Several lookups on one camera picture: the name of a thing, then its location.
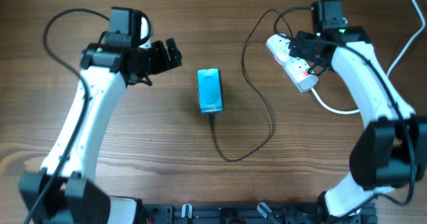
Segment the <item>blue Galaxy smartphone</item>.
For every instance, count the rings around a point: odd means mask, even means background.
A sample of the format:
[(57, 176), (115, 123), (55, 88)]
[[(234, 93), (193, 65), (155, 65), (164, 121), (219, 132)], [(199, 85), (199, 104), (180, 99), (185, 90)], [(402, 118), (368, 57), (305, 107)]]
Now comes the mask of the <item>blue Galaxy smartphone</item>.
[(218, 68), (197, 71), (197, 91), (201, 113), (223, 111), (222, 82)]

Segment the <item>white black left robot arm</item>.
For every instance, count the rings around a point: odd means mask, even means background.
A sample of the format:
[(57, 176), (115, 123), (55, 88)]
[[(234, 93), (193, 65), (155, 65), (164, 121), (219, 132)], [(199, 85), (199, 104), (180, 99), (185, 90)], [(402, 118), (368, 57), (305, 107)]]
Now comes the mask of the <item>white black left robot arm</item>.
[(110, 117), (127, 86), (151, 85), (149, 75), (181, 65), (174, 39), (149, 47), (91, 43), (81, 55), (79, 85), (64, 126), (36, 173), (19, 192), (35, 223), (146, 223), (141, 199), (110, 196), (95, 184), (99, 150)]

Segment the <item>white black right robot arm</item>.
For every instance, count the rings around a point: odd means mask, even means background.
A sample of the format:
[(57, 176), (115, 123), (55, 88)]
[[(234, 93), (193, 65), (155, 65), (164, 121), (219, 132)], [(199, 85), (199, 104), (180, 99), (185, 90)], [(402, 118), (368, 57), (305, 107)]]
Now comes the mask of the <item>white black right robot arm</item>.
[(291, 40), (290, 55), (337, 73), (364, 124), (349, 174), (323, 194), (326, 220), (354, 215), (378, 197), (407, 205), (426, 170), (426, 118), (391, 84), (365, 30), (348, 26), (341, 0), (316, 1), (310, 11), (313, 31)]

